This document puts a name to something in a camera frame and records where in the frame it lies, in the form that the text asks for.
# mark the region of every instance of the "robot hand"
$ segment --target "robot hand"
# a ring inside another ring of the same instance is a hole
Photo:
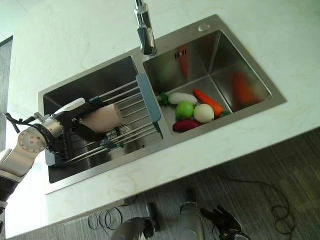
[[[221,206],[217,206],[213,212],[204,208],[200,209],[201,214],[210,220],[219,230],[219,237],[222,240],[249,240],[250,238],[242,232],[238,220]]]

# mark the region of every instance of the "faucet spout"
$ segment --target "faucet spout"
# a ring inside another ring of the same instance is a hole
[[[143,0],[134,0],[134,14],[138,24],[137,32],[140,39],[140,49],[144,55],[153,55],[157,48],[155,37],[151,27],[149,8]]]

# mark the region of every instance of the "gray floor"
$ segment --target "gray floor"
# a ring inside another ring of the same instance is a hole
[[[4,66],[1,62],[3,59],[0,58],[0,66]],[[0,68],[0,76],[4,73],[9,76],[8,67],[7,64],[6,70]],[[8,82],[3,77],[0,81],[0,111],[5,111]],[[0,123],[0,148],[3,149],[5,128],[1,116]],[[275,231],[275,219],[270,212],[271,205],[283,203],[279,196],[272,190],[255,184],[226,181],[220,177],[221,174],[232,178],[265,181],[278,186],[288,196],[296,218],[297,227],[292,239],[320,239],[320,129],[149,190],[138,195],[132,205],[119,209],[124,220],[142,217],[147,214],[145,204],[154,202],[159,213],[161,231],[156,232],[153,239],[175,239],[184,192],[192,187],[201,207],[212,209],[217,204],[222,205],[240,220],[243,230],[252,239],[289,239],[288,236],[279,235]],[[112,215],[114,220],[118,219],[114,212]],[[110,230],[105,232],[101,227],[91,230],[88,228],[87,219],[82,217],[11,239],[109,239]],[[19,224],[23,222],[17,219],[17,225]],[[206,239],[216,239],[211,234],[211,227],[212,224],[205,219]],[[0,235],[0,239],[4,239],[4,234]]]

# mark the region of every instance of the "white marble countertop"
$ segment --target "white marble countertop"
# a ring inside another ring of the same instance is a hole
[[[218,14],[287,102],[48,195],[42,189],[41,169],[46,166],[41,154],[9,199],[7,238],[83,215],[320,126],[319,1],[147,3],[156,38]],[[30,11],[13,37],[8,109],[29,116],[38,109],[40,90],[138,46],[133,8],[131,0],[55,0]],[[7,139],[7,147],[12,147],[15,138]]]

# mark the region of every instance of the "black cable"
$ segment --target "black cable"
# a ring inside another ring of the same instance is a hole
[[[97,216],[95,213],[92,214],[92,215],[89,215],[88,219],[87,219],[87,224],[89,226],[90,229],[92,230],[95,230],[98,228],[98,226],[101,226],[101,228],[103,229],[103,231],[109,235],[109,233],[106,231],[106,229],[109,229],[109,230],[116,230],[118,226],[116,226],[115,228],[112,228],[110,227],[111,223],[112,223],[112,215],[111,215],[111,210],[115,209],[119,216],[120,216],[120,224],[122,224],[123,222],[123,215],[122,213],[120,212],[119,208],[117,207],[113,207],[109,210],[103,210],[103,211],[100,211],[99,215]],[[96,219],[96,224],[93,224],[92,223],[92,219],[93,217]]]
[[[25,123],[22,119],[19,119],[19,120],[14,119],[14,118],[10,115],[10,113],[8,113],[8,112],[6,112],[6,113],[3,112],[2,114],[4,115],[4,117],[5,117],[10,123],[13,124],[13,127],[14,127],[14,129],[15,129],[16,131],[17,131],[17,129],[18,129],[17,134],[20,132],[20,130],[19,130],[19,128],[18,128],[17,126],[15,126],[15,124],[25,125],[25,126],[32,127],[32,128],[34,128],[34,129],[36,129],[36,130],[43,136],[46,145],[47,145],[47,146],[49,145],[46,135],[41,131],[41,129],[40,129],[38,126],[29,124],[29,123]]]
[[[117,210],[117,212],[118,212],[119,215],[120,215],[120,223],[119,223],[119,225],[122,224],[123,216],[122,216],[122,213],[120,212],[119,208],[113,207],[113,208],[111,208],[108,212],[110,213],[110,211],[111,211],[112,209]],[[110,215],[110,224],[109,224],[109,226],[108,226],[107,228],[110,229],[110,230],[116,230],[118,226],[116,226],[115,228],[111,228],[111,227],[110,227],[111,222],[112,222],[112,218],[111,218],[111,214],[109,214],[109,215]]]
[[[295,218],[294,214],[291,212],[290,203],[289,203],[289,200],[288,200],[287,196],[279,188],[277,188],[277,187],[275,187],[275,186],[273,186],[273,185],[271,185],[269,183],[263,182],[263,181],[241,180],[241,179],[229,178],[229,177],[226,177],[224,175],[220,175],[220,176],[223,179],[227,180],[227,181],[263,185],[263,186],[266,186],[266,187],[269,187],[269,188],[273,189],[275,192],[280,194],[282,196],[282,198],[284,199],[286,205],[278,204],[278,205],[271,206],[271,214],[275,218],[274,228],[279,234],[281,234],[281,235],[289,235],[289,239],[292,238],[293,231],[296,228],[296,218]],[[284,216],[278,216],[276,214],[276,212],[275,212],[276,209],[285,209],[286,210],[286,214]],[[287,220],[289,215],[292,217],[292,221],[293,221],[292,225],[290,225],[288,223],[288,220]],[[288,231],[279,230],[279,227],[278,227],[279,223],[284,223],[288,227]]]
[[[133,203],[137,200],[137,197],[138,197],[138,195],[135,195],[135,198],[132,200],[132,202],[130,202],[130,203],[128,203],[128,204],[120,205],[120,207],[127,207],[127,206],[130,206],[131,204],[133,204]]]

